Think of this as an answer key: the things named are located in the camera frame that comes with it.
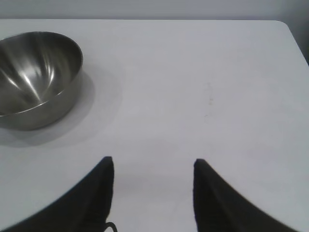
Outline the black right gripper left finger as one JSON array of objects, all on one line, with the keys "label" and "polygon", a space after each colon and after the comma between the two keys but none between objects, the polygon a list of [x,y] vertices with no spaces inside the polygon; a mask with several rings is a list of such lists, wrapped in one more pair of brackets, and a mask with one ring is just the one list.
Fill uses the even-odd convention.
[{"label": "black right gripper left finger", "polygon": [[78,184],[55,202],[5,229],[6,232],[104,232],[114,229],[111,210],[114,165],[104,157]]}]

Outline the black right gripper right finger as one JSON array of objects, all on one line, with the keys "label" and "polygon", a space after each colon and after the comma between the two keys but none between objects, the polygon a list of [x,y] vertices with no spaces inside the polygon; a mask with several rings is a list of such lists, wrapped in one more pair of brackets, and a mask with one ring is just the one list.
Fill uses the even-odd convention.
[{"label": "black right gripper right finger", "polygon": [[193,208],[199,232],[307,232],[309,176],[240,165],[217,172],[194,164]]}]

